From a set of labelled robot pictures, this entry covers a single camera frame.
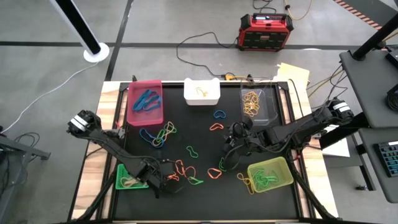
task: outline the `paper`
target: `paper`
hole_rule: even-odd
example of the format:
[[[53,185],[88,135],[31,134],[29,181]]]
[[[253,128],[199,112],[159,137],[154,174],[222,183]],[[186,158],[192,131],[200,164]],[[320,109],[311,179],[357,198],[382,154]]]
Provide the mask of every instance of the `paper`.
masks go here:
[[[337,125],[330,125],[329,127],[325,128],[328,132],[331,130],[334,130],[337,128]],[[322,149],[322,154],[323,155],[329,155],[329,156],[343,156],[343,157],[349,157],[349,150],[348,150],[348,145],[347,145],[347,139],[342,139],[333,145]]]

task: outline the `gray floor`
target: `gray floor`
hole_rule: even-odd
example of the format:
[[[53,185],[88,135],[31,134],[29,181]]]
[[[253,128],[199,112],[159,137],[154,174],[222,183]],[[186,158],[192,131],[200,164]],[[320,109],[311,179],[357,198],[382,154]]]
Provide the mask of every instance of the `gray floor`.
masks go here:
[[[289,2],[294,14],[300,15],[309,1]],[[87,23],[103,42],[115,42],[126,3],[126,0],[76,0]],[[282,11],[283,3],[274,0],[269,6]],[[238,34],[239,18],[253,12],[250,0],[135,0],[123,42],[178,43],[188,36],[214,31],[222,43],[230,43]],[[314,1],[308,17],[294,22],[294,26],[288,44],[360,45],[376,31],[332,0]],[[78,41],[48,0],[1,1],[0,30],[0,41]],[[209,36],[192,42],[215,41]],[[180,49],[180,56],[207,64],[215,73],[250,73],[255,77],[275,76],[277,64],[284,62],[310,70],[310,81],[316,83],[329,77],[338,67],[341,52]],[[61,84],[73,72],[89,66],[82,53],[80,47],[0,47],[0,95],[3,96],[0,98],[0,124],[10,125],[34,98]],[[52,153],[49,161],[37,160],[29,166],[29,178],[13,205],[10,223],[66,220],[87,144],[65,132],[67,122],[82,109],[96,109],[109,60],[110,57],[37,102],[7,133],[14,138],[28,131],[38,132],[41,140],[37,147]],[[173,48],[122,48],[112,80],[131,80],[132,75],[140,80],[211,78],[205,69],[180,62]],[[340,98],[359,113],[361,108],[349,81],[344,80],[341,85],[349,90]],[[311,105],[321,104],[330,88],[330,84],[320,88],[310,98]],[[380,190],[353,190],[353,185],[363,181],[359,169],[330,169],[329,174],[340,217],[381,223],[393,223],[398,218],[398,208],[388,204]]]

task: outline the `red power station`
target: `red power station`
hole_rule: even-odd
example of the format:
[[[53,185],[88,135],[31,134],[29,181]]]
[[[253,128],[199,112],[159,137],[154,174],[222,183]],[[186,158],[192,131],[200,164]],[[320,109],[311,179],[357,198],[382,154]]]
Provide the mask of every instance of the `red power station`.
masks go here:
[[[238,48],[277,52],[284,48],[292,30],[292,19],[286,14],[246,14],[241,18]]]

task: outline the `clear plastic bin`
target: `clear plastic bin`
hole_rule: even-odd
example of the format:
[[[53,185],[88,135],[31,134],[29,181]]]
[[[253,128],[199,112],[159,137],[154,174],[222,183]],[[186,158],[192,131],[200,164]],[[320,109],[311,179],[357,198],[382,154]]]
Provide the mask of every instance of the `clear plastic bin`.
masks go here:
[[[132,106],[146,90],[155,91],[160,96],[160,107],[150,111],[134,111]],[[130,83],[127,98],[127,122],[133,126],[163,123],[163,89],[161,80]]]
[[[293,177],[283,157],[251,164],[248,176],[257,193],[293,183]]]
[[[274,90],[267,83],[269,80],[255,80],[255,84],[250,84],[247,81],[241,82],[241,108],[242,116],[249,116],[253,121],[253,126],[266,126],[276,117],[270,118],[267,101],[274,100]]]

